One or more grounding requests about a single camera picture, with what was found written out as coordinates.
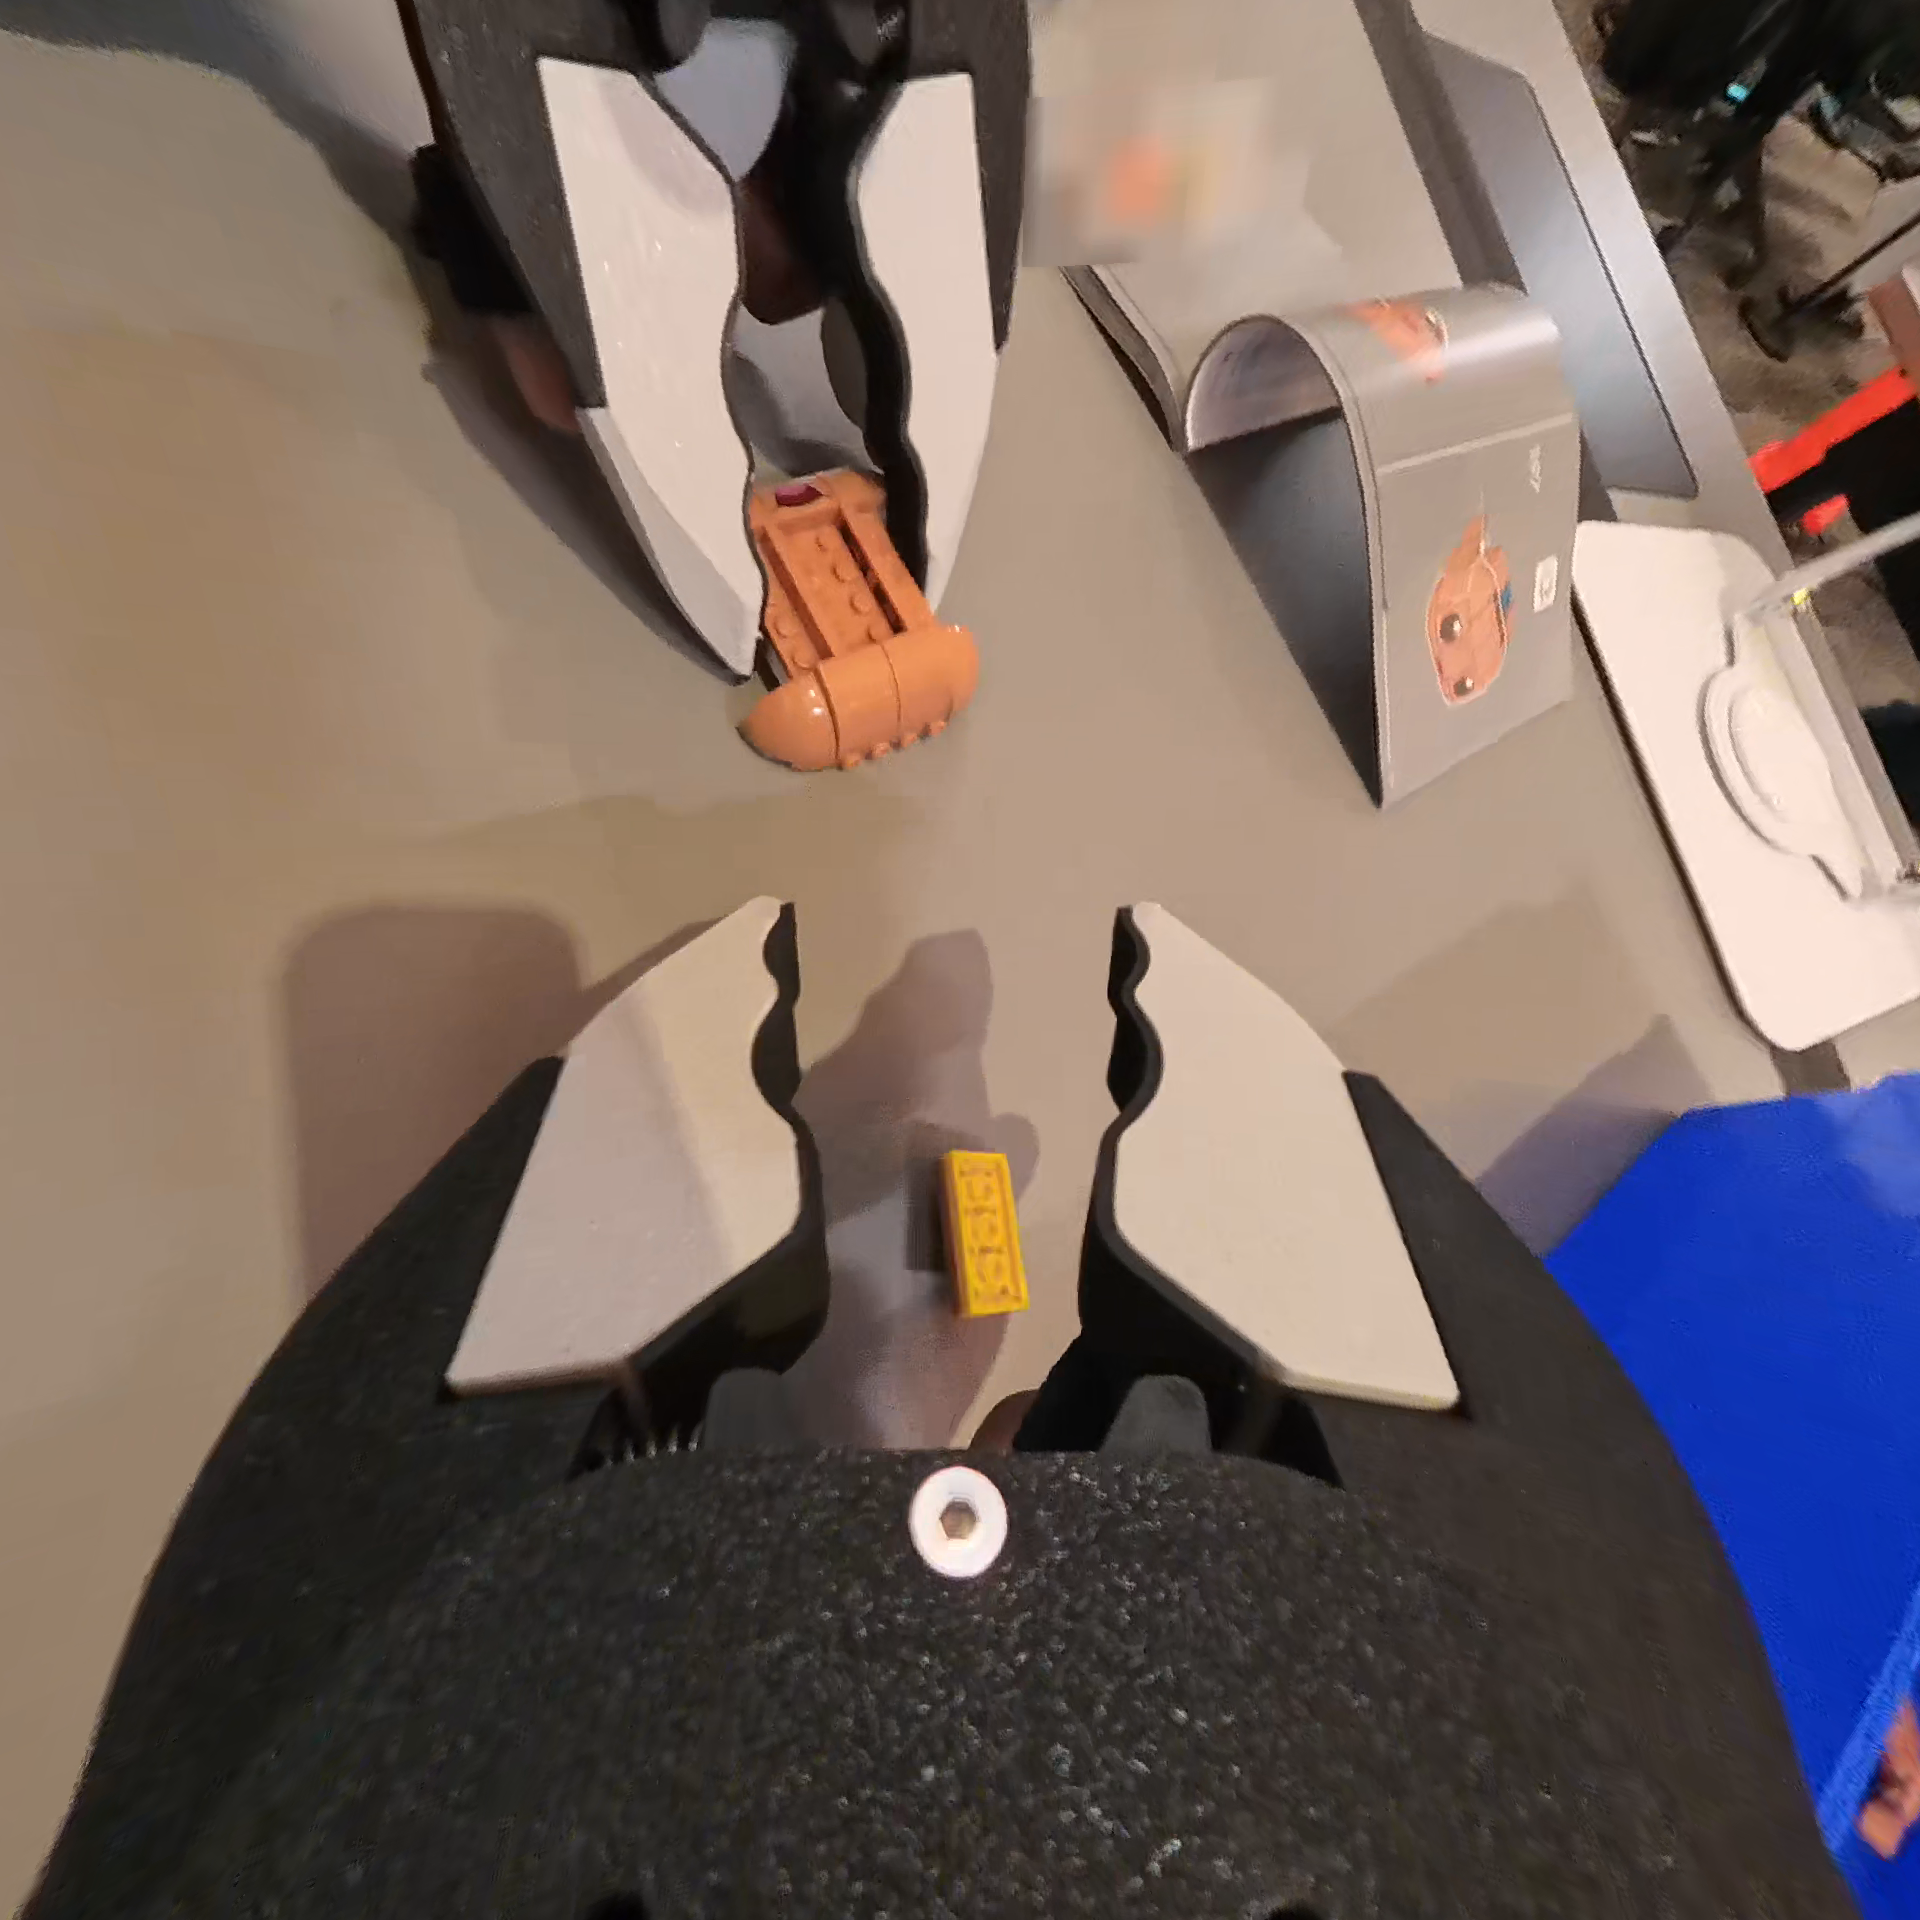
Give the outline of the lego instruction booklet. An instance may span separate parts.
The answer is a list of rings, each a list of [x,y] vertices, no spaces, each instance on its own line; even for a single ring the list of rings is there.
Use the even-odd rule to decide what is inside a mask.
[[[1064,273],[1373,804],[1571,696],[1582,435],[1535,301],[1316,230]]]

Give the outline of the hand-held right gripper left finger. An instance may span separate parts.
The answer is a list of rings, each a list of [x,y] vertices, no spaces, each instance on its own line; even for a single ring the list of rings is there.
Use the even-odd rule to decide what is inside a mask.
[[[798,912],[751,897],[584,1023],[450,1355],[453,1395],[703,1401],[726,1371],[804,1355],[832,1280],[798,1000]]]

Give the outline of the person's left hand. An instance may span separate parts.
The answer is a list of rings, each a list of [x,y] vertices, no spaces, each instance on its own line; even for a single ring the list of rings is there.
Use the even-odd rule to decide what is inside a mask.
[[[498,315],[487,333],[512,387],[540,425],[570,438],[582,435],[570,364],[548,326],[538,315]]]

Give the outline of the white flat stand base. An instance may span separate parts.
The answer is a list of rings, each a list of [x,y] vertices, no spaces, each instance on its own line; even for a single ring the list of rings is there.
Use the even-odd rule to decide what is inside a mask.
[[[1823,638],[1819,587],[1915,517],[1774,572],[1732,534],[1582,520],[1575,613],[1743,1020],[1782,1052],[1915,1000],[1915,839]]]

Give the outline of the small yellow lego piece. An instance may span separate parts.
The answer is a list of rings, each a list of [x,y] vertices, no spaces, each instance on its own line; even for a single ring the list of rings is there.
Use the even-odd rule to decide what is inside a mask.
[[[1032,1305],[1016,1212],[1016,1168],[982,1145],[928,1151],[933,1252],[944,1303],[959,1325],[1000,1321]]]

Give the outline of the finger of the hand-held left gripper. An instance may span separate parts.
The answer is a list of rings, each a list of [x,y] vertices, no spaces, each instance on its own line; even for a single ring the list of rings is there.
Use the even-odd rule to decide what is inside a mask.
[[[827,371],[879,479],[885,526],[939,607],[991,422],[999,348],[967,71],[854,101],[830,196]]]
[[[765,587],[726,381],[734,181],[644,77],[550,55],[538,76],[599,377],[582,437],[666,598],[744,681]]]

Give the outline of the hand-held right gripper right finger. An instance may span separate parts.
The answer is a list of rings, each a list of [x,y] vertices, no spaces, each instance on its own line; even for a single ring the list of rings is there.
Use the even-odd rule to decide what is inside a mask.
[[[1332,1046],[1158,902],[1115,913],[1085,1334],[1141,1374],[1443,1413],[1458,1383]]]

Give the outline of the pile of brown lego pieces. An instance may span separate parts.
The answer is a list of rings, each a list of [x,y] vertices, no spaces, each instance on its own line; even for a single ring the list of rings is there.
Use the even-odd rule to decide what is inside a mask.
[[[1878,1755],[1855,1807],[1855,1835],[1878,1860],[1893,1860],[1918,1823],[1918,1707],[1911,1686],[1887,1717]]]

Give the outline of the large blue plastic bin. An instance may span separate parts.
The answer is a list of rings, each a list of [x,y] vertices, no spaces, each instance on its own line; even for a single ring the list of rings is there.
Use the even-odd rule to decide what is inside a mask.
[[[1855,1835],[1918,1693],[1918,1079],[1669,1121],[1548,1254],[1704,1504],[1860,1915],[1915,1915],[1915,1828]]]

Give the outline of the brown lego assembly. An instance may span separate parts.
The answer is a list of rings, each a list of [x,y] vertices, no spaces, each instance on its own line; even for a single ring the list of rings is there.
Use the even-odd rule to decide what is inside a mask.
[[[879,486],[847,468],[751,493],[767,688],[739,731],[792,773],[891,756],[973,702],[975,639],[938,616],[883,510]]]

